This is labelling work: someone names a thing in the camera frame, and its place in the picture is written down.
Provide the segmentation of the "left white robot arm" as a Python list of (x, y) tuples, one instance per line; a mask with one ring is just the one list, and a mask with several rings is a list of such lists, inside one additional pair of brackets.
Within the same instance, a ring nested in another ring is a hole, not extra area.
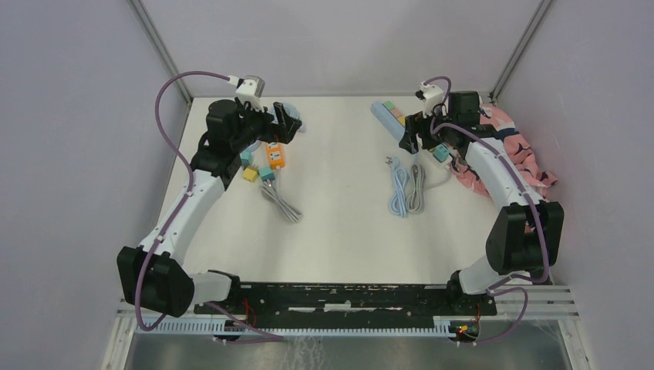
[(179, 318), (207, 301), (227, 314), (241, 307), (238, 276), (220, 271), (188, 274), (184, 259), (208, 212), (242, 168), (248, 147), (256, 142), (288, 144), (303, 127), (290, 103), (274, 102), (255, 111), (237, 99), (210, 104), (205, 122), (196, 153), (183, 161), (187, 182), (164, 219), (138, 246), (123, 247), (117, 255), (124, 299), (136, 312), (147, 309)]

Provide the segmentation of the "yellow USB charger plug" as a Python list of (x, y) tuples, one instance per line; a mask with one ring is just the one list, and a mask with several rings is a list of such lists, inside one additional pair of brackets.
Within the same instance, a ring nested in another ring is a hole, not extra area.
[(243, 169), (242, 177), (244, 180), (254, 183), (259, 178), (258, 168), (253, 166), (247, 166)]

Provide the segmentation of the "teal USB charger plug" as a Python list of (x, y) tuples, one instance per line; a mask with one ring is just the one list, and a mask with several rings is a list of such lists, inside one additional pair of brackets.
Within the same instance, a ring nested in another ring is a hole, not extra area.
[(249, 167), (253, 164), (253, 155), (252, 152), (250, 151), (243, 151), (240, 153), (240, 158), (241, 158), (241, 165), (245, 167)]

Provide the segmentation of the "long blue power strip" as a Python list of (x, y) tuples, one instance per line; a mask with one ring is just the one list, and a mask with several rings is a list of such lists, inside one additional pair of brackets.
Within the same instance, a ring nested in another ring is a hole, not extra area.
[(370, 112), (375, 116), (379, 123), (386, 129), (390, 136), (399, 143), (404, 134), (405, 128), (402, 127), (397, 118), (383, 105), (385, 101), (375, 101), (370, 106)]

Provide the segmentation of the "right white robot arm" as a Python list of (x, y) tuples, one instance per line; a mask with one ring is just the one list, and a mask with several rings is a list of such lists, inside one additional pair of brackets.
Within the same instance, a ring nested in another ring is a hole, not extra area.
[(564, 221), (560, 203), (549, 202), (524, 178), (506, 149), (511, 130), (500, 128), (496, 111), (474, 91), (445, 92), (422, 85), (423, 108), (406, 118), (399, 147), (409, 153), (443, 144), (473, 171), (498, 209), (485, 254), (453, 276), (458, 285), (445, 294), (447, 308), (464, 315), (489, 293), (510, 281), (548, 281), (558, 257)]

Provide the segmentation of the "orange power strip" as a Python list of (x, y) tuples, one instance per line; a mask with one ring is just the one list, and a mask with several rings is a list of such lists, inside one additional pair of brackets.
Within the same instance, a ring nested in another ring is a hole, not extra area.
[(273, 170), (280, 170), (285, 167), (285, 152), (284, 145), (281, 143), (267, 143), (266, 153), (268, 164)]

